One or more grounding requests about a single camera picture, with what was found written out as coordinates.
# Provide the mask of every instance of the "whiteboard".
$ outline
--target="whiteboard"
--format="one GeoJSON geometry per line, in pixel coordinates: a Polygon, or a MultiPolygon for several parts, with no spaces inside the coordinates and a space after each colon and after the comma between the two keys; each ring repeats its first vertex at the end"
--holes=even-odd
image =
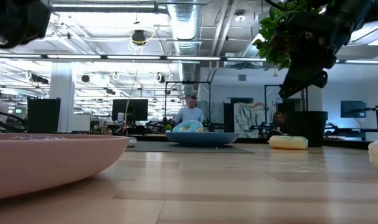
{"type": "Polygon", "coordinates": [[[72,131],[90,131],[90,114],[74,114],[72,131]]]}

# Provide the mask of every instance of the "blue bowl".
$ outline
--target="blue bowl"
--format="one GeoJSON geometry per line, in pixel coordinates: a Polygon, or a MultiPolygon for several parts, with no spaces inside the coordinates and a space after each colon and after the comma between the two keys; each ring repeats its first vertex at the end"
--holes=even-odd
{"type": "Polygon", "coordinates": [[[165,133],[168,140],[185,146],[216,147],[236,141],[240,133],[165,133]]]}

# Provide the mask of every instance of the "pink bowl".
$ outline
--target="pink bowl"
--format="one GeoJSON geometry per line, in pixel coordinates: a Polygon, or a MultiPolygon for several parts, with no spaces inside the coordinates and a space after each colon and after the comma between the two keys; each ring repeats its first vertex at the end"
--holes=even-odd
{"type": "Polygon", "coordinates": [[[0,198],[75,182],[111,166],[129,138],[61,134],[66,140],[10,140],[0,134],[0,198]]]}

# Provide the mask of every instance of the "floor mat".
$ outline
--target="floor mat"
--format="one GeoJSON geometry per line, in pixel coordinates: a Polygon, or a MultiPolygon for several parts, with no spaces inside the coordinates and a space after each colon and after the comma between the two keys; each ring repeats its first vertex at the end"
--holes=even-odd
{"type": "Polygon", "coordinates": [[[233,146],[222,147],[187,147],[172,142],[147,142],[136,143],[135,147],[126,148],[127,152],[203,152],[203,153],[251,153],[247,150],[233,146]]]}

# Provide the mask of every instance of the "blue shirt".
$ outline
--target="blue shirt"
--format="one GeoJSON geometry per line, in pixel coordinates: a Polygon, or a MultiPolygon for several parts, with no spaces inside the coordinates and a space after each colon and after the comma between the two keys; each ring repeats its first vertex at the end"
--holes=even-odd
{"type": "Polygon", "coordinates": [[[174,117],[174,121],[180,123],[183,121],[196,120],[203,122],[204,117],[202,115],[202,110],[200,108],[181,108],[177,115],[174,117]]]}

